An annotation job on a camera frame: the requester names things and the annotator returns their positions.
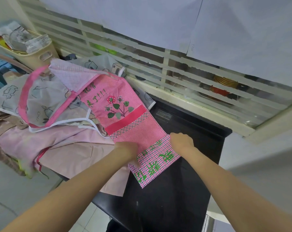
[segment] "black table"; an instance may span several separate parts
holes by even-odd
[[[165,132],[182,132],[215,163],[232,131],[155,98],[151,113]],[[144,189],[130,173],[123,197],[99,192],[93,203],[132,232],[202,230],[210,193],[186,160],[178,159]]]

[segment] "flower applique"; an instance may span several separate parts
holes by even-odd
[[[105,111],[108,112],[107,117],[108,118],[113,118],[114,116],[116,116],[116,118],[118,120],[120,120],[121,117],[125,117],[125,114],[127,112],[132,112],[134,110],[133,107],[129,107],[129,101],[124,101],[122,96],[118,96],[117,97],[117,103],[116,103],[116,98],[114,96],[108,96],[108,98],[106,99],[107,102],[111,105],[107,105],[105,106]]]

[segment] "person's left arm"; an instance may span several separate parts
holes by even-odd
[[[2,232],[69,231],[104,184],[136,155],[136,143],[116,143],[107,156],[51,191]]]

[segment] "forearm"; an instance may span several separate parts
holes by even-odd
[[[11,222],[3,232],[68,231],[103,185],[127,162],[122,149],[114,149],[103,159],[51,191]]]
[[[186,160],[200,176],[235,231],[292,231],[290,218],[279,208],[224,170],[198,149]]]

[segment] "floor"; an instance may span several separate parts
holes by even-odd
[[[69,232],[105,232],[109,216],[90,203]]]

